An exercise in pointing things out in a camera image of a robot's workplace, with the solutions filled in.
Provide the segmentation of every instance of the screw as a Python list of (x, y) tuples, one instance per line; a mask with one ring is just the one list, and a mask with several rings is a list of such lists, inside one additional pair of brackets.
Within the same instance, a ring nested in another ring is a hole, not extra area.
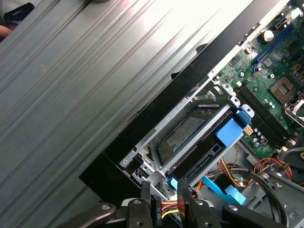
[(142, 202), (140, 202), (140, 200), (134, 200), (134, 204), (141, 204)]
[(203, 201), (201, 201), (201, 200), (196, 200), (195, 203), (198, 205), (203, 205)]
[(105, 204), (104, 204), (104, 205), (101, 207), (101, 209), (102, 209), (102, 210), (109, 210), (110, 207), (109, 207), (108, 205), (105, 205)]
[(237, 211), (238, 210), (238, 208), (236, 206), (233, 206), (233, 205), (228, 205), (228, 208), (230, 210), (233, 210), (233, 211)]

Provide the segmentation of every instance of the white component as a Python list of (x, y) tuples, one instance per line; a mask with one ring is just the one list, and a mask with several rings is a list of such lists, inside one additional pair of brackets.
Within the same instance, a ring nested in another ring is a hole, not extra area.
[(237, 86), (240, 88), (242, 86), (242, 83), (240, 81), (238, 81)]
[(282, 151), (284, 151), (284, 152), (288, 151), (287, 147), (283, 146)]
[(267, 30), (263, 33), (263, 38), (264, 38), (264, 41), (266, 42), (271, 42), (273, 39), (274, 39), (275, 35), (273, 33), (273, 31), (271, 30)]
[(302, 11), (299, 9), (299, 8), (296, 8), (296, 9), (294, 9), (291, 13), (290, 13), (290, 17), (292, 18), (292, 19), (295, 19), (295, 18), (297, 18), (298, 16), (303, 16), (303, 13), (302, 13)]
[(251, 155), (249, 155), (248, 157), (247, 157), (247, 160), (253, 165), (253, 166), (255, 166), (255, 164), (257, 163), (257, 159), (256, 158), (254, 158), (253, 156), (251, 156)]

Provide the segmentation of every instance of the yellow wire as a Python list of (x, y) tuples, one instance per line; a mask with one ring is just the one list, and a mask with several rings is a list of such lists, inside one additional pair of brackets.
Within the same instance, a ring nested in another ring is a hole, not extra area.
[(176, 212), (179, 212), (179, 210), (178, 209), (177, 210), (169, 210), (169, 211), (163, 213), (163, 215), (161, 216), (161, 218), (164, 218), (166, 215), (172, 214), (172, 213), (176, 213)]

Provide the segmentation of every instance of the person's finger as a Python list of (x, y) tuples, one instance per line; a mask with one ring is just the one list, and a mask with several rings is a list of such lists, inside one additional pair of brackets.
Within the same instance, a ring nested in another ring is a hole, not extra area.
[(0, 25), (0, 37), (7, 37), (11, 32), (9, 28)]

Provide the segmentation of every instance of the green circuit board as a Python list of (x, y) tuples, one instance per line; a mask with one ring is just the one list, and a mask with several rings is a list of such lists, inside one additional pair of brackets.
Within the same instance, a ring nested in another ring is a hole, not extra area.
[[(271, 29), (277, 23), (278, 18), (269, 24), (267, 29)], [(273, 117), (282, 125), (291, 136), (297, 136), (303, 129), (285, 114), (282, 101), (274, 96), (271, 89), (276, 82), (287, 78), (296, 88), (298, 93), (304, 88), (304, 26), (303, 19), (297, 17), (290, 20), (293, 30), (282, 39), (276, 47), (267, 55), (267, 58), (260, 63), (261, 70), (254, 72), (256, 58), (268, 49), (271, 42), (262, 40), (262, 34), (257, 36), (252, 42), (246, 45), (219, 73), (222, 84), (230, 84), (234, 89), (239, 82), (254, 94), (254, 96), (264, 105)], [(285, 28), (274, 31), (274, 39), (285, 32)], [(260, 144), (255, 147), (253, 139), (258, 138), (257, 133), (245, 135), (244, 140), (261, 157), (269, 157), (278, 151), (269, 143)]]

